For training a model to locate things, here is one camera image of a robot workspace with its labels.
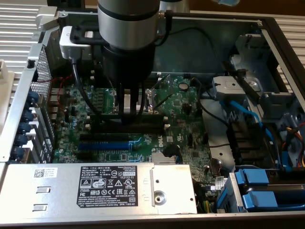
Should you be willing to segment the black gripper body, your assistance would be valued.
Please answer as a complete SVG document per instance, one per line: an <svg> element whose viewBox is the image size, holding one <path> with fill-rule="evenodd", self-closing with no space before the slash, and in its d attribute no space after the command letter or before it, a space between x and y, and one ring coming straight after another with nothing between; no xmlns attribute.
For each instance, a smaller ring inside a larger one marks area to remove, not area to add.
<svg viewBox="0 0 305 229"><path fill-rule="evenodd" d="M151 74L154 56L154 45L131 51L103 46L103 73L116 83L140 82Z"/></svg>

